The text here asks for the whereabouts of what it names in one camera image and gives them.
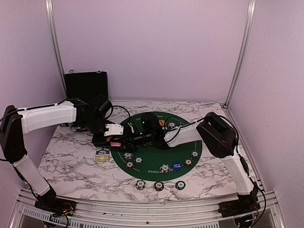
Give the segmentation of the red back card deck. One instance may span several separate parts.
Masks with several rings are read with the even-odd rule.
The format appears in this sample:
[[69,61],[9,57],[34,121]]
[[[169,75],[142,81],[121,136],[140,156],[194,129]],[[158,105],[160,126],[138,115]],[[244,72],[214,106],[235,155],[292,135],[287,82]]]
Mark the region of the red back card deck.
[[122,136],[108,136],[106,138],[106,143],[111,147],[121,147],[124,144],[124,138]]

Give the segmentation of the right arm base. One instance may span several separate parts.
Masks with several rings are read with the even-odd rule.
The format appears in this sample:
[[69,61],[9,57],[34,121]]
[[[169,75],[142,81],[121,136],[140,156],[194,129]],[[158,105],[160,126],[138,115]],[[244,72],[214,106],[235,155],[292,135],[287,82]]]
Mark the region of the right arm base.
[[240,195],[238,194],[238,199],[230,200],[219,203],[218,212],[222,215],[223,218],[230,216],[237,216],[245,213],[250,213],[256,209],[260,209],[261,206],[258,202],[259,190],[257,187],[254,187],[249,195]]

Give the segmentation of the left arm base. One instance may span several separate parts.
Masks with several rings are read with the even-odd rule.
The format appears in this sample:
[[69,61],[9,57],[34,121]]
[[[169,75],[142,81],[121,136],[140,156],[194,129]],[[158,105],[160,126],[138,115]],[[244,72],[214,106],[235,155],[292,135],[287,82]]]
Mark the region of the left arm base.
[[56,216],[62,213],[72,216],[75,212],[76,203],[72,200],[58,198],[55,190],[49,185],[49,190],[44,195],[37,194],[34,205],[38,209],[55,213]]

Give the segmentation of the orange big blind button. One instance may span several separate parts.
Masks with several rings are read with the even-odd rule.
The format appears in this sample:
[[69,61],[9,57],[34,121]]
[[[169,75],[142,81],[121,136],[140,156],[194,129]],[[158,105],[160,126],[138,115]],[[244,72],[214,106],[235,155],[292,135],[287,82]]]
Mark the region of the orange big blind button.
[[160,120],[159,123],[160,123],[161,126],[165,125],[165,121],[164,120]]

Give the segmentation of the teal chip stack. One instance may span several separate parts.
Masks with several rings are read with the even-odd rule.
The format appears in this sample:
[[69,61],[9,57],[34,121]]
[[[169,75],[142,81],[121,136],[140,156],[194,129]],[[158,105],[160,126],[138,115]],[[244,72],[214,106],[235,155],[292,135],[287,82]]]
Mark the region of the teal chip stack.
[[186,183],[184,181],[179,180],[175,183],[175,188],[177,190],[183,190],[185,187],[186,187]]

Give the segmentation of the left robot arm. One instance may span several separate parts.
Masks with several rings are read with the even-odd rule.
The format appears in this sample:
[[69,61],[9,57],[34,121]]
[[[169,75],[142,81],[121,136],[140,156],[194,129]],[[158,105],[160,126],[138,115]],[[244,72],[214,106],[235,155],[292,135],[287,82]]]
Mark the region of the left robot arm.
[[1,118],[0,145],[5,157],[17,174],[40,196],[41,203],[49,211],[56,211],[60,201],[51,194],[51,187],[28,155],[24,135],[39,129],[76,123],[93,134],[103,134],[111,102],[98,95],[86,103],[79,98],[34,107],[7,106]]

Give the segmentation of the blue small blind button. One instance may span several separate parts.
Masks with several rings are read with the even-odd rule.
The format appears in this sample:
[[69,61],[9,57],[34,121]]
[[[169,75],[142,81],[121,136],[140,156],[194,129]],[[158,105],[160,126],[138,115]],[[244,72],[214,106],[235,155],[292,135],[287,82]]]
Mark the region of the blue small blind button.
[[183,168],[183,164],[180,163],[180,162],[174,162],[172,165],[171,165],[172,169],[174,171],[181,171],[182,168]]

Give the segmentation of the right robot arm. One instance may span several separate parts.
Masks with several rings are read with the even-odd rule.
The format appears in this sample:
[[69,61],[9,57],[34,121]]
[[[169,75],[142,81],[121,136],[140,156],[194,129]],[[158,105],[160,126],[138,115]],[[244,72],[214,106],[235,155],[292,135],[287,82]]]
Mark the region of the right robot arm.
[[134,152],[138,145],[152,143],[158,149],[168,150],[182,144],[203,141],[209,152],[219,158],[228,169],[239,196],[235,208],[245,213],[254,205],[250,194],[254,189],[249,167],[245,158],[238,151],[238,132],[227,120],[214,112],[186,125],[165,130],[157,123],[153,113],[142,115],[143,132],[136,133],[127,127],[123,132],[123,148]]

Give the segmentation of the blue white chip stack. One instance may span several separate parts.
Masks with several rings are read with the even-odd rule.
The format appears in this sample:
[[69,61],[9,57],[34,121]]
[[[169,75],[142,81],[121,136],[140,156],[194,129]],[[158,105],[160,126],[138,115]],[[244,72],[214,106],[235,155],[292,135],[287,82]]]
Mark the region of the blue white chip stack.
[[135,183],[135,187],[137,190],[143,190],[146,186],[146,183],[144,180],[138,180],[136,183]]

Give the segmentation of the brown chip stack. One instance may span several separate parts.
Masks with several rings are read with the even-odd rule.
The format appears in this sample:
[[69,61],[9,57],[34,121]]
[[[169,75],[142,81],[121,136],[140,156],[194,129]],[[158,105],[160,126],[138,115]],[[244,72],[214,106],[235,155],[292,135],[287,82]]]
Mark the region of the brown chip stack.
[[154,188],[156,191],[162,191],[164,189],[164,184],[162,181],[157,181],[154,183]]

